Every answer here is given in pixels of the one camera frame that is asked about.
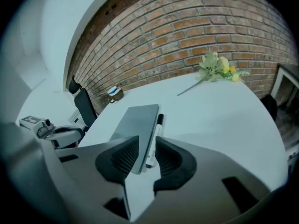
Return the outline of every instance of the white wall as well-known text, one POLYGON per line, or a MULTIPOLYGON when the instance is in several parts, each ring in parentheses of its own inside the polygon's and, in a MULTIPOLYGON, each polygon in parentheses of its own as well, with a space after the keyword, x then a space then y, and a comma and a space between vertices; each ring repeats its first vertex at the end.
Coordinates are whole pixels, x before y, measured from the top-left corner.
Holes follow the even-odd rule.
POLYGON ((15 122, 31 89, 11 66, 1 66, 0 121, 15 122))
POLYGON ((27 97, 16 121, 33 115, 49 119, 55 126, 70 125, 68 118, 75 110, 74 101, 59 90, 54 77, 48 74, 27 97))
POLYGON ((31 89, 45 79, 47 72, 39 52, 43 3, 44 0, 25 0, 0 42, 1 63, 14 67, 31 89))
POLYGON ((40 51, 61 90, 71 56, 84 28, 107 0, 45 0, 40 51))
MULTIPOLYGON (((34 115, 49 118, 56 126, 69 125, 67 120, 76 109, 73 97, 61 92, 40 53, 44 1, 24 1, 0 41, 0 115, 12 122, 34 115)), ((52 46, 58 43, 59 37, 52 46)))

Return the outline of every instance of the mug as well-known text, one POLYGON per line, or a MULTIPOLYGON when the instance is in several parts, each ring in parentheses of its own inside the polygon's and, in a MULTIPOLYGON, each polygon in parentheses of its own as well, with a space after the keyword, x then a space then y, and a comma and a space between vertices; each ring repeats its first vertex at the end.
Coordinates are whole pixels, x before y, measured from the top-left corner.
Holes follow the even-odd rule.
POLYGON ((124 93, 121 88, 117 88, 116 86, 114 86, 108 90, 108 95, 112 98, 110 102, 114 103, 114 101, 121 100, 123 98, 124 93))

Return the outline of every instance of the black chair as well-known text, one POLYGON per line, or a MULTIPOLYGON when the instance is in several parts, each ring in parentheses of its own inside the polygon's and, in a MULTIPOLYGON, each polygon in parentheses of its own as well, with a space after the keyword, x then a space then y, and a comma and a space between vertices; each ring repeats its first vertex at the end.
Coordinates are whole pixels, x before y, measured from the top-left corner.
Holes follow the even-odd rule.
POLYGON ((276 100, 271 95, 267 95, 260 100, 262 104, 266 107, 270 115, 272 116, 273 120, 275 121, 277 117, 277 111, 278 111, 276 100))
POLYGON ((69 91, 75 94, 79 89, 80 92, 75 97, 75 106, 78 108, 82 119, 88 128, 93 125, 94 121, 97 119, 97 114, 94 111, 92 102, 88 96, 86 89, 84 89, 80 84, 76 83, 73 76, 69 85, 69 91))

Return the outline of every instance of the flower stem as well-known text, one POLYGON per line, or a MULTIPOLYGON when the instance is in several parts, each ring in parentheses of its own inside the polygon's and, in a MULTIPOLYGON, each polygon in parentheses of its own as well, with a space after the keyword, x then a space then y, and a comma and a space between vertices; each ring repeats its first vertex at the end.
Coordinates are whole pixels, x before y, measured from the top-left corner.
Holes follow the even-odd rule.
POLYGON ((188 89, 184 90, 183 92, 179 93, 177 96, 180 96, 181 94, 184 94, 185 92, 191 90, 193 87, 197 86, 198 84, 200 84, 201 82, 205 81, 205 79, 209 76, 209 74, 207 74, 205 77, 203 77, 200 81, 198 81, 196 84, 192 85, 191 87, 189 87, 188 89))

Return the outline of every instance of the artificial flower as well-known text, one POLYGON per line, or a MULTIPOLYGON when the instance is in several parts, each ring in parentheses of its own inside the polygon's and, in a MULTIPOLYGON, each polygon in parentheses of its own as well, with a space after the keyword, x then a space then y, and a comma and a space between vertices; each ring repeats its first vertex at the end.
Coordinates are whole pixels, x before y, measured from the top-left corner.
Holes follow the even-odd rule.
POLYGON ((239 80, 239 74, 237 74, 237 73, 233 74, 232 81, 236 82, 238 80, 239 80))
POLYGON ((228 62, 228 59, 225 58, 224 56, 220 57, 220 62, 221 62, 221 65, 222 65, 222 71, 223 73, 227 73, 229 71, 229 62, 228 62))
POLYGON ((230 72, 236 72, 237 70, 235 69, 235 66, 231 66, 231 67, 229 68, 229 71, 230 71, 230 72))

